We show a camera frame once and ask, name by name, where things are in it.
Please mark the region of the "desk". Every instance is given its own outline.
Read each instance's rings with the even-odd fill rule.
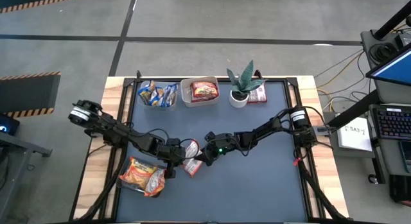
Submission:
[[[302,104],[311,106],[317,110],[321,110],[320,101],[317,94],[315,81],[313,76],[292,76],[296,77],[299,85],[299,94]],[[114,117],[117,117],[120,97],[123,91],[123,82],[126,77],[109,77],[105,85],[101,105],[103,110]],[[125,121],[128,115],[128,105],[130,104],[130,94],[127,92],[125,100],[125,110],[123,112],[123,120]],[[292,101],[295,104],[294,93],[291,93]],[[308,111],[311,123],[314,126],[322,126],[320,117],[314,111]],[[329,143],[325,137],[319,137],[319,141]],[[89,148],[92,151],[102,145],[102,139],[93,139]],[[104,148],[91,155],[85,163],[85,168],[80,179],[76,199],[74,200],[71,218],[79,218],[87,209],[93,204],[95,199],[103,189],[105,182],[105,175],[107,173],[107,165],[109,163],[110,148]],[[342,192],[340,179],[338,177],[337,167],[335,165],[332,150],[327,147],[318,145],[313,148],[313,158],[315,161],[315,169],[318,174],[319,184],[325,195],[329,198],[331,203],[344,216],[348,216],[347,207],[345,205],[344,195]],[[313,208],[313,215],[318,216],[316,209],[317,203],[312,191],[310,192],[310,202]],[[113,194],[114,188],[108,197],[105,214],[110,216],[113,209]]]

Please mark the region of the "blue table mat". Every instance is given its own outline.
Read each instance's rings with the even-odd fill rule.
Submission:
[[[282,82],[265,83],[268,103],[243,108],[230,105],[229,83],[219,86],[219,103],[188,108],[179,93],[177,109],[172,112],[143,109],[138,98],[132,118],[134,128],[139,132],[163,128],[170,137],[194,138],[204,146],[204,137],[210,131],[250,131],[287,107]],[[161,132],[155,134],[165,138]],[[166,165],[138,152],[131,144],[129,156]],[[292,136],[271,135],[260,141],[248,157],[239,151],[222,155],[210,167],[204,163],[193,178],[176,167],[176,178],[166,181],[158,198],[122,189],[117,221],[306,221],[299,173],[293,162]]]

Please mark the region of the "computer monitor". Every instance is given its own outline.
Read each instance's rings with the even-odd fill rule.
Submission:
[[[366,76],[375,80],[411,86],[411,44],[398,51],[390,60],[371,69]]]

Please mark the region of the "black floor stripe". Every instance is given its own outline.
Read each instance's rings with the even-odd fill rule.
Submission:
[[[361,46],[361,41],[343,40],[288,40],[288,39],[230,39],[230,38],[186,38],[186,37],[126,37],[126,42],[160,42],[160,43],[212,43],[212,44],[284,44],[333,46]]]
[[[124,42],[127,36],[128,28],[130,27],[131,18],[133,17],[134,6],[136,5],[136,3],[137,3],[137,0],[131,0],[130,5],[128,6],[128,12],[127,12],[126,19],[124,21],[123,29],[121,30],[120,40],[118,41],[116,52],[114,53],[114,58],[113,58],[113,61],[111,62],[109,76],[116,75],[117,66],[120,61],[121,52],[123,51]]]
[[[115,36],[76,36],[76,35],[0,35],[0,39],[10,40],[74,40],[74,41],[118,41]]]

